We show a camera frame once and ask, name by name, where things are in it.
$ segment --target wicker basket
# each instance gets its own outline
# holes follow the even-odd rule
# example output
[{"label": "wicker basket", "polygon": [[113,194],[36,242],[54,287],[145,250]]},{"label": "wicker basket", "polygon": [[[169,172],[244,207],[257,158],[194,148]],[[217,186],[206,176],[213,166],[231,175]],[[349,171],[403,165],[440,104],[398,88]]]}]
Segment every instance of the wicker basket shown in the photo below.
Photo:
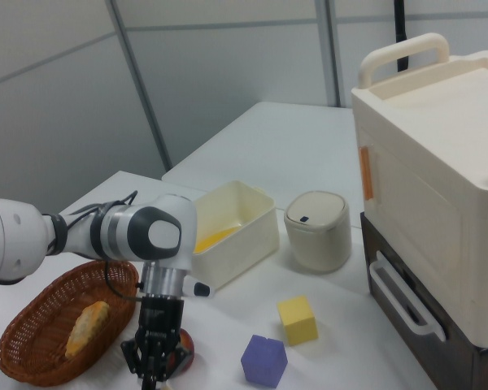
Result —
[{"label": "wicker basket", "polygon": [[[128,262],[112,262],[109,280],[134,296],[138,274]],[[81,311],[96,301],[111,307],[104,328],[75,357],[65,358],[68,337]],[[20,382],[64,384],[89,369],[133,316],[135,303],[117,297],[105,283],[104,262],[87,262],[44,289],[9,324],[0,340],[0,369]]]}]

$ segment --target purple cube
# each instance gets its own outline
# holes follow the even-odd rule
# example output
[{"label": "purple cube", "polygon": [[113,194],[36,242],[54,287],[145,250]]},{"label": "purple cube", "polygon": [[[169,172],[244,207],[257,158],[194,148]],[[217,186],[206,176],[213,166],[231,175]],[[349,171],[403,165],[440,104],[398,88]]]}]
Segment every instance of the purple cube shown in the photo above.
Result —
[{"label": "purple cube", "polygon": [[284,343],[253,335],[241,363],[248,382],[275,388],[287,366]]}]

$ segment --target white table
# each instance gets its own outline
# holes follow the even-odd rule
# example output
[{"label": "white table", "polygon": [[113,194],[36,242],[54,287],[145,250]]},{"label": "white table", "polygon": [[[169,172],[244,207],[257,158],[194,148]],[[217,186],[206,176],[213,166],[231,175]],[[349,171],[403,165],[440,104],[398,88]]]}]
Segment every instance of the white table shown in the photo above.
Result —
[{"label": "white table", "polygon": [[[106,202],[139,190],[135,202],[148,202],[161,193],[177,193],[194,200],[203,192],[118,172],[67,212],[93,202]],[[338,271],[327,275],[305,273],[296,266],[277,211],[280,248],[217,292],[212,299],[186,298],[182,327],[194,338],[196,355],[190,369],[169,381],[181,389],[262,388],[247,383],[240,358],[252,335],[282,340],[288,366],[279,390],[435,389],[410,350],[369,295],[360,230],[353,228],[353,253]],[[7,324],[45,286],[84,259],[63,253],[47,258],[41,268],[10,287],[0,286],[0,336]],[[290,347],[277,313],[279,301],[304,294],[317,320],[318,340]],[[137,313],[120,338],[88,371],[57,390],[138,390],[129,374],[119,344],[133,337]],[[34,388],[7,378],[0,371],[0,390]]]},{"label": "white table", "polygon": [[301,193],[324,190],[364,209],[352,110],[261,102],[213,136],[163,181],[211,191],[240,180],[285,210]]}]

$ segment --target yellow liquid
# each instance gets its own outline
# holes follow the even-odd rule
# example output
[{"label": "yellow liquid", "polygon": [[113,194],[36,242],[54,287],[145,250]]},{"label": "yellow liquid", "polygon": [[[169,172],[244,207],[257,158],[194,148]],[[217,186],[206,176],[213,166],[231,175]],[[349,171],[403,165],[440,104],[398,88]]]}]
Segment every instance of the yellow liquid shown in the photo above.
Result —
[{"label": "yellow liquid", "polygon": [[215,234],[212,234],[208,238],[205,238],[204,240],[198,242],[195,245],[194,253],[198,254],[198,253],[210,248],[211,246],[215,245],[217,242],[219,242],[220,240],[222,240],[226,236],[229,236],[231,233],[235,232],[238,228],[239,228],[239,226],[235,226],[235,227],[231,227],[229,229],[225,229],[221,232],[217,232]]}]

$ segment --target bread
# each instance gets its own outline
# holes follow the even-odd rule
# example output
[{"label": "bread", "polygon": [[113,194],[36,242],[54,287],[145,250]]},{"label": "bread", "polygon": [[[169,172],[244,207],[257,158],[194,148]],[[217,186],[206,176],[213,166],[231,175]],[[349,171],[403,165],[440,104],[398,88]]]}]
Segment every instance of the bread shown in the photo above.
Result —
[{"label": "bread", "polygon": [[109,309],[110,306],[103,301],[83,309],[68,338],[65,350],[67,359],[74,358],[101,331],[108,319]]}]

